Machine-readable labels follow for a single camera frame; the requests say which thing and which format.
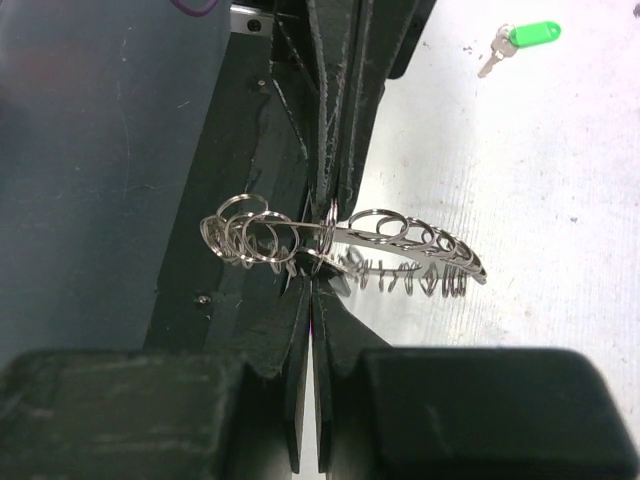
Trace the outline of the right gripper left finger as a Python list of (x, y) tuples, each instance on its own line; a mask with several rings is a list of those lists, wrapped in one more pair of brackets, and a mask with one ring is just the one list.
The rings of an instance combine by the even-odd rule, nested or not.
[(289, 479), (310, 281), (206, 352), (35, 350), (1, 373), (5, 479)]

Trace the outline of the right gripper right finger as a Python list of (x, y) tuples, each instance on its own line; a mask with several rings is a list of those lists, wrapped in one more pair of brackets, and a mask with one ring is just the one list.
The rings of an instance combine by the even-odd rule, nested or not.
[(635, 479), (600, 372), (568, 349), (394, 347), (310, 287), (318, 468), (329, 479)]

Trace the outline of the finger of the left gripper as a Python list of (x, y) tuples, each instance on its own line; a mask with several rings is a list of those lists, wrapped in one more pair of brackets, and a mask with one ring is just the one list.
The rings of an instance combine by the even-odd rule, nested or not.
[(314, 213), (326, 213), (332, 203), (340, 213), (349, 211), (340, 175), (356, 6), (355, 1), (274, 3), (270, 72), (307, 162)]
[(435, 3), (361, 1), (340, 126), (337, 204), (353, 210), (385, 82), (404, 75)]

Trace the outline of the black tag key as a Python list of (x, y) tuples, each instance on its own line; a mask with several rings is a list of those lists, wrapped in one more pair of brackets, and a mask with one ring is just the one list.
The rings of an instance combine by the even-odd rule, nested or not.
[(297, 269), (305, 275), (326, 280), (339, 296), (349, 297), (351, 295), (351, 287), (347, 281), (348, 271), (337, 261), (307, 248), (301, 248), (294, 258)]

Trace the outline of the metal key organizer disc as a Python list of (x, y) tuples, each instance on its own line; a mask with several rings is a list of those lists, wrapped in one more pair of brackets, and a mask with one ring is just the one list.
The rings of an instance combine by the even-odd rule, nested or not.
[(337, 216), (332, 205), (318, 222), (295, 221), (260, 195), (239, 194), (203, 218), (199, 229), (218, 258), (244, 269), (266, 265), (276, 274), (305, 275), (294, 256), (307, 248), (344, 266), (349, 286), (360, 289), (375, 281), (382, 293), (403, 287), (408, 295), (462, 298), (469, 281), (487, 281), (474, 250), (440, 227), (388, 209), (363, 210), (345, 223)]

